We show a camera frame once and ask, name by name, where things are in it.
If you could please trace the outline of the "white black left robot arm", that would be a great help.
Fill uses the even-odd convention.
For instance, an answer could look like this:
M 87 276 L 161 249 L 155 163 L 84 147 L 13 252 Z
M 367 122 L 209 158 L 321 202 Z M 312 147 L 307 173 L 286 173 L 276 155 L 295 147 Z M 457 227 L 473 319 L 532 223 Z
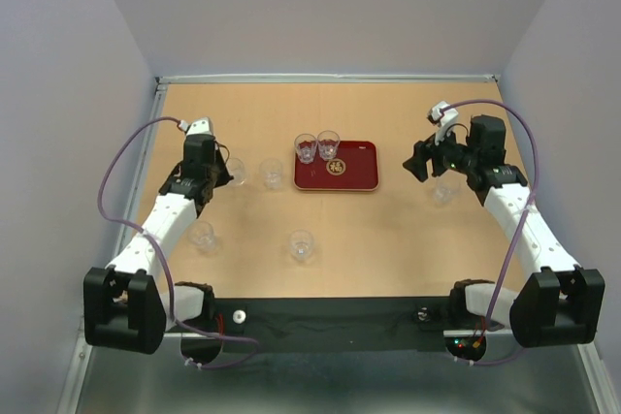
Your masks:
M 166 263 L 185 232 L 231 180 L 214 135 L 185 137 L 182 159 L 159 189 L 150 214 L 125 248 L 83 280 L 88 344 L 152 354 L 181 323 L 208 329 L 215 319 L 212 287 L 176 282 Z

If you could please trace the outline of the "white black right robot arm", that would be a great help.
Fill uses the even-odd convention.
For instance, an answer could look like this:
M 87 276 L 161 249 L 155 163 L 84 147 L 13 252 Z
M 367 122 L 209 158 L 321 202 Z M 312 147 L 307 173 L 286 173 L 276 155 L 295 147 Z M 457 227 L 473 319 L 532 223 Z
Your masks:
M 605 292 L 599 271 L 583 268 L 555 238 L 520 169 L 505 162 L 506 126 L 498 117 L 472 118 L 464 143 L 454 134 L 456 110 L 431 111 L 437 131 L 416 143 L 404 167 L 419 181 L 464 175 L 509 240 L 508 254 L 526 275 L 519 292 L 485 280 L 462 280 L 446 304 L 449 321 L 468 327 L 480 316 L 511 329 L 524 348 L 587 344 L 596 335 Z

